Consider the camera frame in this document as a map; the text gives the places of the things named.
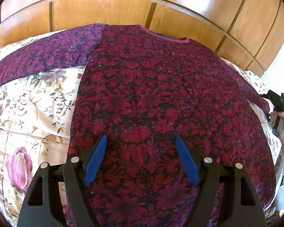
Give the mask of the person's right hand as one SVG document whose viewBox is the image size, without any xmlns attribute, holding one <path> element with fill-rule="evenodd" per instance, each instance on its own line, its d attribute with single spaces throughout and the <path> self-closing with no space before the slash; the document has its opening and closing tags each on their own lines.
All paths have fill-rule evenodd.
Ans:
<svg viewBox="0 0 284 227">
<path fill-rule="evenodd" d="M 273 126 L 275 125 L 275 121 L 277 120 L 278 117 L 283 119 L 283 128 L 282 128 L 282 131 L 279 137 L 281 143 L 283 144 L 284 143 L 284 112 L 273 111 L 270 115 L 270 125 L 273 128 Z"/>
</svg>

